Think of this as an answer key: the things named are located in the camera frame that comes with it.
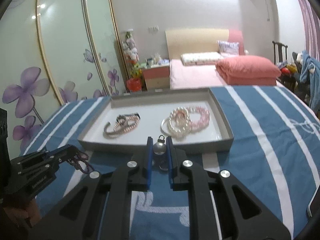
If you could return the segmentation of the pearl drop earring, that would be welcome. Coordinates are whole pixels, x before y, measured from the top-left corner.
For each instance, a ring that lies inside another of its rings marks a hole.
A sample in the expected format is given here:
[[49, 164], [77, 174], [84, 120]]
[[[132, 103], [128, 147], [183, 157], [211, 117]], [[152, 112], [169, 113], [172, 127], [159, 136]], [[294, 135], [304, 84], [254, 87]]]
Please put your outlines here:
[[163, 155], [166, 152], [165, 136], [160, 135], [153, 145], [153, 152], [156, 155]]

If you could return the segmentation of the white smartphone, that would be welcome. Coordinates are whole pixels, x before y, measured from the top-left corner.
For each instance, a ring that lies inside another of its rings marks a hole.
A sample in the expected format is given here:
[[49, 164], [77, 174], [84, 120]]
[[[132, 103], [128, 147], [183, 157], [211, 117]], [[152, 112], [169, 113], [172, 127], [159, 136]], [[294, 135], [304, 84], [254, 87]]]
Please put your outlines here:
[[319, 207], [320, 207], [320, 189], [318, 186], [307, 207], [308, 217], [309, 218], [313, 217], [317, 213], [317, 211], [319, 211]]

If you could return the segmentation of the blue striped bedspread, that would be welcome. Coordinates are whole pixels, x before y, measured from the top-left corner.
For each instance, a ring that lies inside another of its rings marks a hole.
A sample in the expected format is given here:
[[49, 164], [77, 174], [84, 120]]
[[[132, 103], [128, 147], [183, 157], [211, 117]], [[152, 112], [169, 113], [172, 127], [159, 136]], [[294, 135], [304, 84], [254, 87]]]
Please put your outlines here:
[[[289, 230], [291, 239], [319, 239], [319, 211], [309, 218], [308, 204], [319, 186], [319, 120], [293, 93], [278, 86], [222, 86], [210, 90], [232, 129], [230, 150], [187, 154], [205, 170], [228, 170], [249, 189]], [[89, 153], [94, 170], [113, 172], [133, 156], [84, 149], [78, 136], [109, 97], [81, 100], [61, 107], [33, 137], [25, 153], [73, 145]], [[210, 113], [203, 107], [177, 107], [170, 112], [174, 136], [182, 139], [208, 127]], [[121, 114], [134, 130], [137, 113]], [[129, 239], [190, 239], [186, 191], [169, 183], [166, 152], [156, 155], [152, 145], [152, 173], [148, 191], [133, 191]], [[66, 162], [56, 179], [36, 195], [43, 217], [87, 175]]]

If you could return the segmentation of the silver bangle in tray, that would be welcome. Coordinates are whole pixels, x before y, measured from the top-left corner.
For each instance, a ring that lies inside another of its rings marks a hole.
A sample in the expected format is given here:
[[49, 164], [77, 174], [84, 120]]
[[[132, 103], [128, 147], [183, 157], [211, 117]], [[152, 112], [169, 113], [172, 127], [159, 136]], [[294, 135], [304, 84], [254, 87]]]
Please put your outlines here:
[[162, 120], [160, 129], [161, 129], [161, 132], [166, 136], [174, 136], [175, 135], [174, 127], [172, 125], [170, 118], [165, 118]]

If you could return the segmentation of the grey cardboard tray box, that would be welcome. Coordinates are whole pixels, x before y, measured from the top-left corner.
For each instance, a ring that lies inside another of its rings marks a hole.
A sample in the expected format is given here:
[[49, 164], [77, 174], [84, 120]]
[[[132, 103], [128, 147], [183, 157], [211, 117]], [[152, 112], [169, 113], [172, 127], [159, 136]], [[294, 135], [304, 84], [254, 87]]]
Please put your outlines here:
[[[133, 93], [108, 98], [78, 136], [81, 146], [90, 151], [131, 154], [142, 150], [147, 138], [157, 140], [161, 122], [177, 107], [203, 107], [210, 113], [208, 127], [172, 141], [187, 154], [228, 151], [234, 140], [229, 122], [214, 93], [209, 88], [164, 90]], [[105, 125], [114, 126], [117, 116], [137, 113], [137, 127], [116, 138], [103, 136]]]

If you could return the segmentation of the floral sliding wardrobe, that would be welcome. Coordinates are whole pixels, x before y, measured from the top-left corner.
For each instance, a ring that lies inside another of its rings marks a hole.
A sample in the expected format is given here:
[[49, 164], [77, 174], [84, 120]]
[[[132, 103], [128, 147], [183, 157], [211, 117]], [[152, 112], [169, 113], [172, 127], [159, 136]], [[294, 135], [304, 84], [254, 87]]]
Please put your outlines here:
[[17, 157], [66, 103], [123, 94], [111, 0], [11, 0], [1, 15], [1, 107]]

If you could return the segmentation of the pink nightstand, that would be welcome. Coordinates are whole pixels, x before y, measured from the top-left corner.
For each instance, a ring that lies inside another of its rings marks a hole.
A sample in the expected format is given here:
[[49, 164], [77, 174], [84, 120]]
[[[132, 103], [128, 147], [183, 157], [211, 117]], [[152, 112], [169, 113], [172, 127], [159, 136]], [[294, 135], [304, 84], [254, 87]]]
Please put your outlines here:
[[147, 90], [169, 89], [170, 88], [170, 68], [153, 67], [143, 70]]

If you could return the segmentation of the stack of plush toys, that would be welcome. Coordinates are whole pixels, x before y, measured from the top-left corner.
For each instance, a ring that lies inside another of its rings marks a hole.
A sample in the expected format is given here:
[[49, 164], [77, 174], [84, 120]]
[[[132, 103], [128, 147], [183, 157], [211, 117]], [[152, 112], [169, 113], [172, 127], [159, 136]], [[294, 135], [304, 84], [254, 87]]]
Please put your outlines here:
[[136, 78], [139, 76], [139, 55], [132, 32], [132, 29], [125, 32], [122, 49], [130, 78]]

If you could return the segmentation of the salmon folded duvet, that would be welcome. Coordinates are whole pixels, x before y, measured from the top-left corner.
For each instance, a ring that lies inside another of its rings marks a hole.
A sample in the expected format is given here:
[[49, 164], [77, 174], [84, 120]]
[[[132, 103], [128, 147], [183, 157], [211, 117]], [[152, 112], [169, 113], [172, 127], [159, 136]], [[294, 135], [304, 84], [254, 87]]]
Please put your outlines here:
[[281, 76], [280, 69], [269, 59], [254, 55], [219, 60], [216, 70], [228, 85], [275, 86]]

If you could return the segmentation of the pink bed sheet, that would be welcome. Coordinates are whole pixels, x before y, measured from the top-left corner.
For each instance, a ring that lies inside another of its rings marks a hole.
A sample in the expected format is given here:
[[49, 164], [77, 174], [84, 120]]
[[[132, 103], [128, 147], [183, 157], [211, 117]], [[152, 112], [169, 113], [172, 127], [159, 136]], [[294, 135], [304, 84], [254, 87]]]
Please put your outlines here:
[[225, 86], [215, 65], [185, 66], [181, 60], [170, 61], [170, 89]]

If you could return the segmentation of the white patterned pillow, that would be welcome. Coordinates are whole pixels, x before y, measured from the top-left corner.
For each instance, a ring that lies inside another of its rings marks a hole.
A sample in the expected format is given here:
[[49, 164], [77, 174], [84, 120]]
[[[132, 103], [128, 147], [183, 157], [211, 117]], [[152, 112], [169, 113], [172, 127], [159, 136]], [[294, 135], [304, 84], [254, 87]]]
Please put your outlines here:
[[217, 61], [223, 60], [218, 52], [186, 53], [181, 55], [181, 61], [185, 66], [214, 65]]

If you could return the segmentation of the purple floral pillow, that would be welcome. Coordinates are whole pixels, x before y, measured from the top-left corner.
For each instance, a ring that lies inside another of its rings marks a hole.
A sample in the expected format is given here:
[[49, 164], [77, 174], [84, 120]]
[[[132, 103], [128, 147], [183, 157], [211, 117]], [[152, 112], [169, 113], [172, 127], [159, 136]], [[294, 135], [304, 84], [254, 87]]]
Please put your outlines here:
[[239, 55], [239, 42], [227, 42], [227, 41], [218, 41], [220, 54], [232, 54], [232, 55]]

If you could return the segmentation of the dark wooden chair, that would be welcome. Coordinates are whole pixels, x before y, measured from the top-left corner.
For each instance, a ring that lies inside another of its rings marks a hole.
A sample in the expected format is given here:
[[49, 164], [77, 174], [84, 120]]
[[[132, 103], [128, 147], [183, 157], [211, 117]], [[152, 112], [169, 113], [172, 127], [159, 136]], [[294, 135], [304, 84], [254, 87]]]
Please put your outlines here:
[[273, 61], [274, 64], [287, 61], [288, 45], [281, 42], [272, 41], [273, 44]]

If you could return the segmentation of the cream pink headboard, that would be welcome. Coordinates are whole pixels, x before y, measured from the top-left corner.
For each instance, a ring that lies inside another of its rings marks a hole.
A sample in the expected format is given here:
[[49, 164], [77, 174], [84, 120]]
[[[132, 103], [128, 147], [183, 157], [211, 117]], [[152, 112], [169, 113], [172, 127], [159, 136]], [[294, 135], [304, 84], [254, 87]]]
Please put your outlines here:
[[244, 55], [242, 32], [233, 29], [187, 28], [165, 31], [169, 59], [180, 59], [186, 53], [219, 51], [219, 41], [238, 42], [239, 54]]

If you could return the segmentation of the pink curtain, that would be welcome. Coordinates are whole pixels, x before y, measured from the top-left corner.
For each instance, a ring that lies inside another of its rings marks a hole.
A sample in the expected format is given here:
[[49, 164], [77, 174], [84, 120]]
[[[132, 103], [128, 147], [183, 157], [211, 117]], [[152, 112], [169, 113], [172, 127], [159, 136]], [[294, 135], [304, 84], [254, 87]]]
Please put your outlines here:
[[306, 51], [319, 60], [319, 17], [308, 0], [298, 0], [303, 16]]

